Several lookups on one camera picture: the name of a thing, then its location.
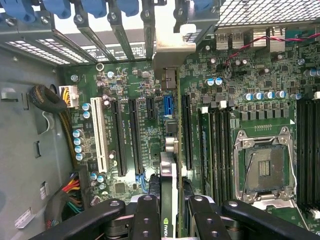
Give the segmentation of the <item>metal socket locking lever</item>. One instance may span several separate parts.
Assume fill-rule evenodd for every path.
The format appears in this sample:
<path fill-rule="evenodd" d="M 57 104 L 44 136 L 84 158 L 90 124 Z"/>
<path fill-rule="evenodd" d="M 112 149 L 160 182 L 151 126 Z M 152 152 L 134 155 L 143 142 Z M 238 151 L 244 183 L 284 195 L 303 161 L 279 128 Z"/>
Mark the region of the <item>metal socket locking lever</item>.
<path fill-rule="evenodd" d="M 244 195 L 245 195 L 245 193 L 246 193 L 247 182 L 248 182 L 248 179 L 249 179 L 249 175 L 250 175 L 250 171 L 251 171 L 251 168 L 252 168 L 252 164 L 253 164 L 255 155 L 256 155 L 255 152 L 253 152 L 253 153 L 251 154 L 250 161 L 249 161 L 249 164 L 248 164 L 246 173 L 245 173 L 244 182 L 243 182 L 243 189 L 242 189 L 242 194 L 241 194 L 241 200 L 244 199 Z"/>
<path fill-rule="evenodd" d="M 297 194 L 297 186 L 298 186 L 298 181 L 297 181 L 297 176 L 295 172 L 295 166 L 294 166 L 294 146 L 293 146 L 293 137 L 289 135 L 287 137 L 287 147 L 288 147 L 288 157 L 289 157 L 289 166 L 290 166 L 290 171 L 291 171 L 291 176 L 293 180 L 293 194 Z"/>

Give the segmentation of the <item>metal socket cover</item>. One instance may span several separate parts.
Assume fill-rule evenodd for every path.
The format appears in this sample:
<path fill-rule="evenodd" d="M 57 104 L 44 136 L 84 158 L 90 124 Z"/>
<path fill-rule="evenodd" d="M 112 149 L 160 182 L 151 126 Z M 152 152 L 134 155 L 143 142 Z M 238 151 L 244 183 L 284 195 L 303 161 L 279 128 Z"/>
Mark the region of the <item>metal socket cover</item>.
<path fill-rule="evenodd" d="M 266 210 L 268 207 L 274 207 L 276 209 L 298 207 L 298 205 L 294 200 L 294 195 L 293 194 L 288 195 L 285 192 L 280 192 L 280 194 L 278 195 L 273 193 L 270 193 L 270 194 L 256 193 L 255 195 L 246 195 L 243 198 L 243 201 L 263 211 Z"/>

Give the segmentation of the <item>green RAM stick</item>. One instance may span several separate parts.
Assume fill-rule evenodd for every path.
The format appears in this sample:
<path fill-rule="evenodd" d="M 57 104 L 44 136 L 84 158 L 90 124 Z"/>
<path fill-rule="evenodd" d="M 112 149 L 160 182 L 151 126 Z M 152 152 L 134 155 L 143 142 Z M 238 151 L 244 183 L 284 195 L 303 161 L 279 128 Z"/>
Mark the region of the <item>green RAM stick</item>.
<path fill-rule="evenodd" d="M 211 197 L 212 188 L 212 173 L 211 173 L 211 150 L 210 150 L 210 115 L 209 107 L 203 106 L 198 110 L 199 120 L 199 138 L 200 138 L 200 157 L 201 170 L 203 180 L 204 195 Z"/>

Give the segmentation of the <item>black RAM slot bank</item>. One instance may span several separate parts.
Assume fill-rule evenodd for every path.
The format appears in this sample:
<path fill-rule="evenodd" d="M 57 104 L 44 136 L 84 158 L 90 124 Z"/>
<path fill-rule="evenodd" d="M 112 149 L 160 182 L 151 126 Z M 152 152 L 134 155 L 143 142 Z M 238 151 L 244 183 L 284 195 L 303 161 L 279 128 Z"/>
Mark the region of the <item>black RAM slot bank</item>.
<path fill-rule="evenodd" d="M 320 97 L 304 93 L 296 109 L 297 205 L 320 212 Z"/>
<path fill-rule="evenodd" d="M 233 197 L 230 111 L 208 106 L 212 196 L 218 205 Z"/>

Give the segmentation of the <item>CPU socket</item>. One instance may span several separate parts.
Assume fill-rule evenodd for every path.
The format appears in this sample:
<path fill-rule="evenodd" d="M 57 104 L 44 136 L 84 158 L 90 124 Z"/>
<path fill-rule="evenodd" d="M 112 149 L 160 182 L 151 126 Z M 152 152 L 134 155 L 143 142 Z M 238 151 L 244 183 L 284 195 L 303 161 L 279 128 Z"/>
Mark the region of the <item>CPU socket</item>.
<path fill-rule="evenodd" d="M 287 126 L 269 135 L 250 136 L 243 129 L 236 133 L 233 145 L 233 175 L 235 197 L 238 200 L 241 200 L 246 170 L 252 153 L 256 154 L 244 197 L 255 194 L 278 195 L 280 192 L 294 195 L 287 147 L 289 135 L 292 136 Z"/>

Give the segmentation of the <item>long black expansion slot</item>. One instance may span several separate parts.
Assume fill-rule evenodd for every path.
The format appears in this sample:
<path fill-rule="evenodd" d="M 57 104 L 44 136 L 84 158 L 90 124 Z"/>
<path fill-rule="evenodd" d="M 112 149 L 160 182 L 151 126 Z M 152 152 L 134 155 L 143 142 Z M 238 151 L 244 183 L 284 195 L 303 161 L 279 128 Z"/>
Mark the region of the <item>long black expansion slot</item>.
<path fill-rule="evenodd" d="M 121 106 L 118 100 L 111 101 L 111 111 L 112 111 L 113 131 L 114 131 L 114 137 L 115 137 L 114 141 L 115 141 L 118 176 L 124 177 L 127 174 L 127 160 L 126 160 Z"/>
<path fill-rule="evenodd" d="M 129 119 L 130 119 L 130 130 L 131 130 L 131 142 L 133 150 L 133 160 L 135 167 L 135 176 L 137 181 L 140 183 L 143 193 L 147 193 L 145 180 L 144 180 L 144 167 L 141 147 L 141 136 L 140 136 L 140 125 L 139 125 L 139 113 L 138 103 L 136 99 L 128 100 L 129 107 Z"/>
<path fill-rule="evenodd" d="M 181 96 L 182 107 L 182 129 L 183 129 L 183 145 L 186 169 L 188 171 L 194 169 L 193 164 L 193 145 L 192 145 L 192 119 L 190 96 L 188 94 Z"/>

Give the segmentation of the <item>white expansion slot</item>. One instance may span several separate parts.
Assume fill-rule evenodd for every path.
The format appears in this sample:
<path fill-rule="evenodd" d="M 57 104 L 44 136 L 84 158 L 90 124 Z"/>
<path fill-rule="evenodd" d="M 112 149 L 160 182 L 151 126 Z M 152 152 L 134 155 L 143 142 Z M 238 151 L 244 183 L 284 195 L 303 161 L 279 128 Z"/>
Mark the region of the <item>white expansion slot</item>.
<path fill-rule="evenodd" d="M 90 104 L 94 130 L 96 158 L 98 163 L 98 172 L 106 173 L 109 169 L 109 160 L 102 98 L 91 97 Z"/>

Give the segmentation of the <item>short black expansion slot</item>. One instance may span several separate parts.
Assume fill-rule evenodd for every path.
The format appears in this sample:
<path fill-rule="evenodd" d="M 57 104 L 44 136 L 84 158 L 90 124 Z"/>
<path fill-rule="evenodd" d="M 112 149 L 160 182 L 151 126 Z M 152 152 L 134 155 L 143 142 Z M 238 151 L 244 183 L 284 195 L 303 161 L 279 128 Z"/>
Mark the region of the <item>short black expansion slot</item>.
<path fill-rule="evenodd" d="M 147 110 L 148 119 L 154 120 L 156 118 L 156 113 L 155 113 L 155 100 L 153 97 L 146 98 L 146 110 Z"/>

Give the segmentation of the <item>blue expansion slot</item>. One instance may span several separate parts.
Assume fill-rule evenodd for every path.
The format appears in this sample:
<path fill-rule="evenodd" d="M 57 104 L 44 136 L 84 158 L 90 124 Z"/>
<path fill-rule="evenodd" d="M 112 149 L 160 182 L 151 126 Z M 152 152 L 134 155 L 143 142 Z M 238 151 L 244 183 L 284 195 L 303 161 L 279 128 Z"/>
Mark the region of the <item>blue expansion slot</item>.
<path fill-rule="evenodd" d="M 171 118 L 174 115 L 174 98 L 172 95 L 165 95 L 163 97 L 163 116 Z"/>

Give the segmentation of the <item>dark grey open PC case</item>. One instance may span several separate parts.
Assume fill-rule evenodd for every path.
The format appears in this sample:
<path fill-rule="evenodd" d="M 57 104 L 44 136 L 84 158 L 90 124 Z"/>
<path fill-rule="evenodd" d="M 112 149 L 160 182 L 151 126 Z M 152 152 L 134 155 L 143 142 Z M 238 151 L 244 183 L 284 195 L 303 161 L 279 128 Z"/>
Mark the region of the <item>dark grey open PC case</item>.
<path fill-rule="evenodd" d="M 138 0 L 137 15 L 121 11 L 135 57 L 129 61 L 107 19 L 108 2 L 117 0 L 107 0 L 105 17 L 87 14 L 90 28 L 117 60 L 111 62 L 74 23 L 75 3 L 81 0 L 69 0 L 67 19 L 47 11 L 43 0 L 32 0 L 32 23 L 14 16 L 13 1 L 0 0 L 0 240 L 30 240 L 97 205 L 84 199 L 85 188 L 77 197 L 66 191 L 81 171 L 70 108 L 59 95 L 59 86 L 68 85 L 67 68 L 149 62 L 154 70 L 157 26 L 182 32 L 195 52 L 216 36 L 224 47 L 224 38 L 232 34 L 252 40 L 268 29 L 320 26 L 320 0 L 213 0 L 214 6 L 203 12 L 195 12 L 193 0 L 154 0 L 153 56 L 147 60 Z M 130 222 L 112 221 L 94 240 L 129 240 Z"/>

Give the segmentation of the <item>green motherboard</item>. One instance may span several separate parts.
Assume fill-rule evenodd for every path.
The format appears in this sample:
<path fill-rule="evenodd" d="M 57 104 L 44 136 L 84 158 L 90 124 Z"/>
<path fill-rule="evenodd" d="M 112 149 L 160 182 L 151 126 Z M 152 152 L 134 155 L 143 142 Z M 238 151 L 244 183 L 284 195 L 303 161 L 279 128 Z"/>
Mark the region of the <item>green motherboard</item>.
<path fill-rule="evenodd" d="M 189 233 L 188 199 L 204 195 L 200 153 L 199 113 L 201 107 L 211 106 L 230 111 L 232 147 L 232 183 L 234 184 L 233 146 L 239 130 L 249 136 L 275 134 L 287 126 L 293 136 L 294 169 L 297 177 L 297 101 L 304 93 L 320 98 L 320 26 L 316 29 L 268 29 L 250 39 L 234 33 L 205 40 L 200 50 L 189 55 L 179 68 L 181 112 L 182 96 L 189 95 L 192 127 L 193 170 L 187 170 L 183 121 L 182 167 L 179 186 L 179 206 L 176 237 Z M 164 150 L 165 125 L 161 82 L 150 62 L 129 62 L 69 67 L 64 71 L 68 86 L 76 86 L 79 108 L 69 108 L 73 130 L 74 160 L 80 166 L 66 187 L 76 198 L 85 188 L 84 199 L 90 206 L 117 198 L 129 203 L 134 196 L 160 196 L 160 156 Z M 98 171 L 96 144 L 90 98 L 101 97 L 105 121 L 109 168 Z M 146 98 L 153 97 L 155 119 L 148 119 Z M 129 99 L 136 99 L 142 150 L 143 193 L 136 179 Z M 118 175 L 117 153 L 111 101 L 120 104 L 124 149 L 127 165 L 125 176 Z M 320 211 L 303 212 L 294 196 L 297 208 L 268 207 L 265 211 L 283 218 L 320 236 Z"/>

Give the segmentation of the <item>white power connector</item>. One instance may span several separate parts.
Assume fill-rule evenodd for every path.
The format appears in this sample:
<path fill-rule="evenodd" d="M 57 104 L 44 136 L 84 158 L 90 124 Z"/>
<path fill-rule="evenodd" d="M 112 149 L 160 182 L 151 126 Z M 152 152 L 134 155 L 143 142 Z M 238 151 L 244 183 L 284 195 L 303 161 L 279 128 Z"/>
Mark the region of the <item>white power connector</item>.
<path fill-rule="evenodd" d="M 75 85 L 59 86 L 59 96 L 66 103 L 68 108 L 79 108 L 79 93 Z"/>

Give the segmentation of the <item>black slot cover plate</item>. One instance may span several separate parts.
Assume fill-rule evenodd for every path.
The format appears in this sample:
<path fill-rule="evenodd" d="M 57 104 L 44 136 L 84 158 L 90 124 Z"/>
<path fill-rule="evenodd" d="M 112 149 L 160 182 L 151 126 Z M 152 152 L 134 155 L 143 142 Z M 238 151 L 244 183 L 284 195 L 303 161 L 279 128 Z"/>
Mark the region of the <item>black slot cover plate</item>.
<path fill-rule="evenodd" d="M 140 18 L 143 21 L 145 56 L 147 60 L 151 60 L 154 52 L 155 5 L 154 0 L 141 0 L 141 3 L 142 11 Z"/>
<path fill-rule="evenodd" d="M 77 29 L 84 35 L 87 40 L 89 40 L 93 45 L 95 45 L 112 63 L 115 63 L 117 59 L 111 53 L 111 51 L 105 46 L 101 39 L 96 35 L 96 33 L 89 26 L 88 13 L 84 11 L 81 2 L 76 2 L 74 4 L 75 16 L 73 21 Z"/>
<path fill-rule="evenodd" d="M 134 61 L 135 57 L 130 46 L 130 42 L 123 27 L 122 13 L 115 1 L 108 2 L 107 20 L 111 26 L 113 34 L 122 47 L 124 54 L 129 61 Z"/>

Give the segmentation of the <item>blue card retention clip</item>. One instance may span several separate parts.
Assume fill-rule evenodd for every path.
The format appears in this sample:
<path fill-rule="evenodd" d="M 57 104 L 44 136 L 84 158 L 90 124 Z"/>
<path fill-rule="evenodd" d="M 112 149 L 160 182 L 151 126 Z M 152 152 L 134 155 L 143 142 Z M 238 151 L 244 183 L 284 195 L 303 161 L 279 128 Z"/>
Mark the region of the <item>blue card retention clip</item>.
<path fill-rule="evenodd" d="M 57 15 L 59 19 L 71 17 L 70 0 L 42 0 L 44 7 L 50 13 Z"/>
<path fill-rule="evenodd" d="M 193 3 L 196 13 L 210 10 L 214 6 L 214 0 L 193 0 Z"/>
<path fill-rule="evenodd" d="M 96 19 L 103 18 L 108 14 L 108 0 L 80 0 L 83 9 L 93 15 Z"/>
<path fill-rule="evenodd" d="M 24 23 L 33 23 L 36 20 L 33 9 L 33 0 L 13 0 L 13 15 Z"/>
<path fill-rule="evenodd" d="M 139 0 L 116 0 L 116 3 L 127 17 L 133 17 L 139 13 Z"/>

